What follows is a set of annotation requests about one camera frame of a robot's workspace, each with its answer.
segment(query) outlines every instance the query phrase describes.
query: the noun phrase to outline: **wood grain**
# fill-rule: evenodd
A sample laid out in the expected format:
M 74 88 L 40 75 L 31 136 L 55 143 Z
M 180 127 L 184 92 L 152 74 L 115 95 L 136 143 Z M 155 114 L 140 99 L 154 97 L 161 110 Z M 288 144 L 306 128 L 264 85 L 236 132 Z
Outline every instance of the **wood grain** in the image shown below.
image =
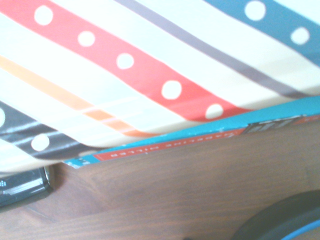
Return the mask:
M 320 188 L 320 122 L 73 169 L 0 214 L 2 240 L 229 240 L 251 216 Z

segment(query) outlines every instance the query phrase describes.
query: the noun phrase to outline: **blue rim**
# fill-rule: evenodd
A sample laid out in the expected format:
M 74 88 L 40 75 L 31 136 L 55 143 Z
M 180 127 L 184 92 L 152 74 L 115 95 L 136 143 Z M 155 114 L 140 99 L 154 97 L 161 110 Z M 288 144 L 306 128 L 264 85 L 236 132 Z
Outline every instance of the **blue rim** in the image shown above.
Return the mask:
M 308 225 L 305 225 L 298 230 L 295 230 L 294 232 L 290 233 L 289 235 L 285 236 L 281 240 L 291 240 L 296 238 L 297 236 L 304 234 L 306 232 L 312 231 L 316 228 L 320 227 L 320 219 L 317 221 L 314 221 L 312 223 L 309 223 Z

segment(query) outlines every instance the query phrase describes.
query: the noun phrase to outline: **white polka dot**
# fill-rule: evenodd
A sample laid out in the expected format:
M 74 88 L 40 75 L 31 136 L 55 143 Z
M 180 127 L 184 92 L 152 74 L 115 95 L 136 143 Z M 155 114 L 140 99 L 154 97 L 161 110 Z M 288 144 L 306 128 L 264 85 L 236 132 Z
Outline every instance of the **white polka dot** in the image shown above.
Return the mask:
M 205 112 L 206 119 L 215 119 L 224 113 L 224 109 L 220 104 L 212 104 Z
M 2 127 L 3 124 L 5 124 L 5 120 L 6 120 L 6 114 L 5 114 L 5 112 L 0 108 L 0 127 Z
M 83 31 L 78 35 L 78 42 L 83 47 L 90 47 L 96 40 L 95 35 L 90 31 Z
M 291 41 L 298 45 L 303 45 L 310 39 L 308 29 L 305 27 L 298 27 L 291 33 Z
M 174 100 L 177 99 L 182 92 L 181 83 L 176 80 L 166 81 L 161 90 L 161 94 L 165 99 Z
M 129 53 L 121 53 L 116 58 L 116 65 L 120 69 L 129 69 L 131 68 L 135 63 L 134 57 L 131 56 Z
M 51 23 L 53 17 L 54 13 L 52 12 L 52 10 L 45 5 L 38 7 L 34 12 L 34 20 L 37 24 L 40 24 L 42 26 Z
M 96 150 L 89 150 L 89 151 L 82 151 L 78 154 L 79 157 L 84 157 L 84 156 L 87 156 L 87 155 L 91 155 L 91 154 L 94 154 L 96 153 L 97 151 Z
M 244 13 L 248 19 L 259 21 L 266 15 L 266 5 L 261 1 L 250 1 L 244 8 Z
M 35 136 L 31 141 L 31 147 L 38 152 L 45 150 L 49 146 L 49 144 L 50 140 L 44 133 Z

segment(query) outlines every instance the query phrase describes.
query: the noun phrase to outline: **black stripe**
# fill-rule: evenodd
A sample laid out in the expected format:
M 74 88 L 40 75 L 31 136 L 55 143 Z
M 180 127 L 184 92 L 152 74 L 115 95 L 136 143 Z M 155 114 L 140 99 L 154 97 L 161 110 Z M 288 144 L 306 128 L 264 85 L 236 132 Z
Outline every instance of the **black stripe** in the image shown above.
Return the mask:
M 78 157 L 84 151 L 100 151 L 104 149 L 81 144 L 71 137 L 39 123 L 2 101 L 0 101 L 0 108 L 5 113 L 5 122 L 0 127 L 0 139 L 17 146 L 34 158 L 67 160 Z M 50 141 L 49 146 L 42 151 L 36 151 L 31 147 L 32 140 L 39 134 L 46 134 Z

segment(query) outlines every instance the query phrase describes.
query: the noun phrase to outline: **orange stripe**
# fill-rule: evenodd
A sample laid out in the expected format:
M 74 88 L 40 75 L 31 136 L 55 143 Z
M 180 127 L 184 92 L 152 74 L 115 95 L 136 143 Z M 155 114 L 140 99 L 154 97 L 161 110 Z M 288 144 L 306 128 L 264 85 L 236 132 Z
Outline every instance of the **orange stripe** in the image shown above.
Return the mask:
M 48 81 L 47 79 L 29 71 L 28 69 L 16 64 L 15 62 L 0 55 L 0 68 L 7 71 L 11 75 L 19 78 L 25 83 L 47 94 L 55 100 L 67 105 L 68 107 L 81 111 L 82 114 L 101 122 L 102 124 L 130 137 L 150 138 L 157 136 L 154 133 L 142 132 L 133 126 L 117 119 L 109 113 L 97 109 L 97 107 L 84 99 L 74 95 L 64 88 Z

